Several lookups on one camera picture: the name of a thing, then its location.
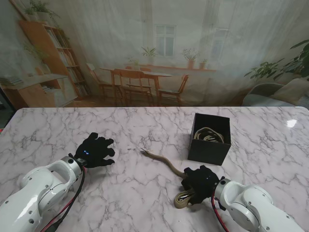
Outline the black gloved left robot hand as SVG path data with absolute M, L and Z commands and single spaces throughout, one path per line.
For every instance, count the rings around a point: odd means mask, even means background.
M 113 148 L 109 148 L 113 143 L 113 139 L 105 139 L 104 137 L 99 137 L 98 133 L 92 132 L 88 138 L 79 145 L 74 158 L 88 169 L 112 165 L 114 164 L 114 160 L 105 158 L 115 155 Z

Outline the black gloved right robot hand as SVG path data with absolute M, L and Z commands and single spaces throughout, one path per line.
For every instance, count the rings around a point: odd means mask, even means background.
M 195 192 L 189 200 L 192 205 L 202 203 L 206 198 L 211 197 L 220 182 L 218 176 L 204 165 L 195 170 L 187 167 L 184 173 L 186 178 L 182 180 L 182 186 L 185 190 L 193 189 Z

